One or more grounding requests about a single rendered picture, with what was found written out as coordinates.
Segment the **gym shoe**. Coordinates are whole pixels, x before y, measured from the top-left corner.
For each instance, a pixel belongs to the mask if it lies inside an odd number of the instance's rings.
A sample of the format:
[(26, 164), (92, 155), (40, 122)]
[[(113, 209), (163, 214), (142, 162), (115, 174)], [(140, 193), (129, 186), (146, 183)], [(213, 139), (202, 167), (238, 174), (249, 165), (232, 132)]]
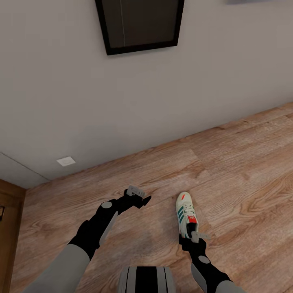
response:
[(192, 238), (191, 232), (198, 232), (199, 223), (188, 192), (182, 192), (176, 202), (176, 213), (179, 224), (179, 234), (182, 238)]

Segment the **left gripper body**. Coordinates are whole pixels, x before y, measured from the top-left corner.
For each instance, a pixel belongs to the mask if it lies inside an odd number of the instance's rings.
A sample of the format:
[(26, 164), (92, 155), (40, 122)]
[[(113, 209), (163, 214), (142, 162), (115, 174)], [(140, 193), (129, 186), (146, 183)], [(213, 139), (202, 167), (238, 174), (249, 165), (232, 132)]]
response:
[(124, 191), (124, 196), (120, 198), (124, 199), (127, 207), (126, 210), (131, 208), (132, 206), (135, 206), (138, 209), (142, 207), (143, 198), (141, 196), (138, 196), (137, 194), (129, 196), (127, 194), (127, 189)]

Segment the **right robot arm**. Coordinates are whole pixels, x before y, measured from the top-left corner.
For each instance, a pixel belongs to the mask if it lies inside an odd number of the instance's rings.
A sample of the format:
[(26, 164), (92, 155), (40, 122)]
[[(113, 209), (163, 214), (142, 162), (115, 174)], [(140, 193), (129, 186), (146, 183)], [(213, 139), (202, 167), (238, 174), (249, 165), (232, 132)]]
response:
[(205, 232), (191, 232), (192, 238), (182, 238), (179, 234), (179, 244), (182, 249), (189, 251), (192, 264), (192, 276), (205, 293), (246, 293), (238, 285), (233, 283), (225, 272), (221, 272), (205, 254), (206, 243), (204, 239), (210, 239)]

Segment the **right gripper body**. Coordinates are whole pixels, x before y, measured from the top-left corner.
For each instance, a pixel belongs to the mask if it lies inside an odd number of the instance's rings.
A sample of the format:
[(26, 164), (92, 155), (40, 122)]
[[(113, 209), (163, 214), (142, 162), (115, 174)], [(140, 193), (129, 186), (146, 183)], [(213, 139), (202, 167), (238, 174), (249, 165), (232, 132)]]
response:
[(199, 243), (193, 243), (190, 238), (182, 238), (183, 250), (189, 251), (189, 253), (191, 254), (191, 251), (195, 248), (199, 248), (200, 250), (202, 250), (202, 252), (205, 253), (206, 243), (204, 242), (204, 240), (200, 240), (200, 239), (199, 239)]

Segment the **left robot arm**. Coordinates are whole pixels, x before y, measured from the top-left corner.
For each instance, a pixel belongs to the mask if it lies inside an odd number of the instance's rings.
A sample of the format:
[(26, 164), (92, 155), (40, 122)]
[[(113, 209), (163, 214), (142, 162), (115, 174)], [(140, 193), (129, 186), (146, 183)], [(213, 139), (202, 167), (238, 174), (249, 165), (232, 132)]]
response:
[(99, 249), (117, 216), (135, 206), (146, 206), (151, 196), (130, 185), (124, 196), (103, 202), (96, 215), (82, 223), (76, 236), (49, 266), (20, 293), (74, 293), (95, 250)]

